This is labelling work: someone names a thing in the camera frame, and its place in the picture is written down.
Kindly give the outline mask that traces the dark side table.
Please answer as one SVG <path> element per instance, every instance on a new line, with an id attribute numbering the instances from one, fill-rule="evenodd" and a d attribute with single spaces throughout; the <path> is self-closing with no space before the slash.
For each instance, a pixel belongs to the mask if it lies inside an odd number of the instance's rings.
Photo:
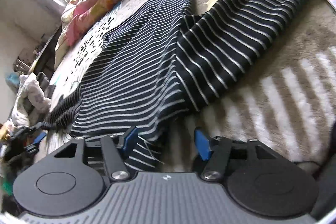
<path id="1" fill-rule="evenodd" d="M 54 34 L 48 39 L 45 46 L 42 48 L 38 57 L 31 65 L 28 74 L 34 73 L 37 75 L 39 72 L 43 72 L 49 79 L 54 74 L 55 64 L 55 47 L 58 42 L 58 38 L 61 34 L 62 27 L 60 26 Z"/>

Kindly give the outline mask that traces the black white striped garment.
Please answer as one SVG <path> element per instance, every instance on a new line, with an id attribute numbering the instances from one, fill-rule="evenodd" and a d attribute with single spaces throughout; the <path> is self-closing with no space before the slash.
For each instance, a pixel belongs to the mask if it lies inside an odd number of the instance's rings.
<path id="1" fill-rule="evenodd" d="M 138 128 L 126 160 L 152 171 L 174 118 L 200 111 L 254 65 L 306 0 L 218 0 L 195 15 L 193 0 L 148 0 L 103 37 L 76 90 L 43 122 L 72 136 Z"/>

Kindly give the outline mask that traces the cartoon print plush blanket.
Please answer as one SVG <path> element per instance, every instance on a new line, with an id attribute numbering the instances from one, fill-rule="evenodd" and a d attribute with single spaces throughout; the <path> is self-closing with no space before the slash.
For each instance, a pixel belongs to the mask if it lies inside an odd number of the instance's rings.
<path id="1" fill-rule="evenodd" d="M 71 94 L 100 52 L 102 36 L 147 0 L 123 0 L 64 57 L 51 82 L 56 85 L 51 110 Z M 217 0 L 195 0 L 195 13 Z M 275 45 L 236 88 L 200 114 L 173 122 L 164 172 L 190 170 L 196 154 L 193 131 L 211 136 L 257 138 L 308 172 L 325 160 L 335 122 L 335 11 L 326 0 L 310 0 Z"/>

